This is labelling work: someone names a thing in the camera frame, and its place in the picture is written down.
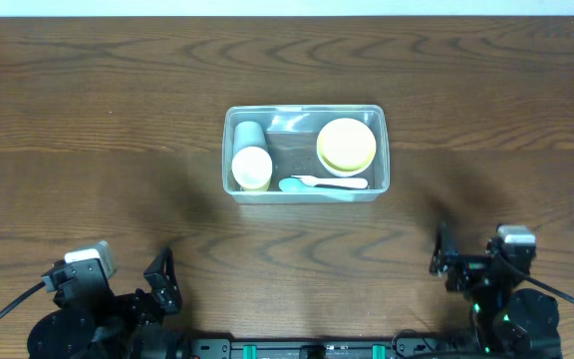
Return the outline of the white plastic bowl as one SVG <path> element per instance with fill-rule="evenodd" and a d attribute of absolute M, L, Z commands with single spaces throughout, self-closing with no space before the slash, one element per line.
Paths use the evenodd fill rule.
<path fill-rule="evenodd" d="M 366 165 L 366 166 L 364 166 L 364 167 L 362 167 L 362 168 L 360 168 L 360 169 L 357 169 L 357 170 L 344 171 L 344 170 L 337 170 L 337 169 L 331 167 L 330 165 L 328 165 L 328 164 L 325 163 L 325 162 L 321 162 L 321 164 L 322 164 L 323 168 L 324 168 L 327 172 L 329 172 L 329 173 L 332 174 L 333 176 L 339 177 L 339 178 L 356 177 L 356 176 L 362 174 L 364 171 L 366 171 L 366 170 L 371 166 L 371 164 L 369 164 L 369 165 Z"/>

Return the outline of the yellow plastic bowl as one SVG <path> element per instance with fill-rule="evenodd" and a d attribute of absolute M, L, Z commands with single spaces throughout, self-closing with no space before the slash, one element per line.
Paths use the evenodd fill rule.
<path fill-rule="evenodd" d="M 376 156 L 377 141 L 365 123 L 339 118 L 322 128 L 316 151 L 321 162 L 333 171 L 353 173 L 371 164 Z"/>

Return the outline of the white plastic fork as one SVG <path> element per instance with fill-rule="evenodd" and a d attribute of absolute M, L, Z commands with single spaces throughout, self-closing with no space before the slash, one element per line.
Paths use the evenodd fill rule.
<path fill-rule="evenodd" d="M 295 179 L 309 186 L 335 186 L 349 189 L 367 189 L 369 183 L 362 178 L 328 178 L 321 179 L 313 176 L 295 176 Z"/>

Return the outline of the clear plastic container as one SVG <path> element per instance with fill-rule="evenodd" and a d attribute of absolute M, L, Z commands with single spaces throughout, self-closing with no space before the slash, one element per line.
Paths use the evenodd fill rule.
<path fill-rule="evenodd" d="M 329 173 L 316 154 L 318 134 L 328 123 L 352 118 L 365 124 L 375 135 L 376 155 L 365 171 L 365 189 L 331 189 L 310 187 L 300 180 L 286 189 L 279 187 L 283 179 L 297 175 L 329 178 Z M 255 122 L 262 128 L 273 163 L 272 179 L 267 191 L 245 191 L 232 172 L 235 156 L 235 128 L 243 122 Z M 391 182 L 391 157 L 387 122 L 377 105 L 275 105 L 236 106 L 225 115 L 222 137 L 223 189 L 242 204 L 287 204 L 325 202 L 370 202 L 385 193 Z"/>

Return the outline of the mint green plastic spoon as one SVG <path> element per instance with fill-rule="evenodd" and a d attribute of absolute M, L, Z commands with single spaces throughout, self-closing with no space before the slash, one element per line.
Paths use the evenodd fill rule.
<path fill-rule="evenodd" d="M 315 187 L 302 183 L 299 179 L 286 178 L 279 182 L 279 188 L 294 194 L 302 202 L 351 202 L 355 196 L 348 189 Z"/>

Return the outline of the grey paper cup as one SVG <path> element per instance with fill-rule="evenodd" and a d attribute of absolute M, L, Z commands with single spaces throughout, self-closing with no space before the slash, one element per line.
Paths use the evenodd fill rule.
<path fill-rule="evenodd" d="M 267 150 L 263 128 L 253 121 L 245 121 L 234 129 L 232 149 L 235 154 L 248 147 L 257 147 Z"/>

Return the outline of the yellow paper cup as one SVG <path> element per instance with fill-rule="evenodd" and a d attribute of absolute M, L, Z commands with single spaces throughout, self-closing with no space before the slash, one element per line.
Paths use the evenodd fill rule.
<path fill-rule="evenodd" d="M 265 182 L 240 182 L 239 186 L 243 191 L 267 191 L 271 180 Z"/>

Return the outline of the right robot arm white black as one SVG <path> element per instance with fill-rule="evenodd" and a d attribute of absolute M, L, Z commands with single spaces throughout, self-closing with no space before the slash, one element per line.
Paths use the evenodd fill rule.
<path fill-rule="evenodd" d="M 536 236 L 525 225 L 502 224 L 481 255 L 462 254 L 447 226 L 437 227 L 430 273 L 471 303 L 478 349 L 512 358 L 561 358 L 557 300 L 518 285 L 530 274 Z"/>

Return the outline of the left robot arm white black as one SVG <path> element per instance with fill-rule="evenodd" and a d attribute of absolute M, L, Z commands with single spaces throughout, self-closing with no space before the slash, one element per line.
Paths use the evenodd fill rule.
<path fill-rule="evenodd" d="M 41 319 L 27 339 L 31 358 L 186 359 L 186 336 L 163 328 L 181 310 L 182 298 L 170 248 L 143 273 L 146 292 L 116 295 L 109 279 L 117 272 L 113 252 L 102 240 L 72 250 L 42 275 L 58 309 Z"/>

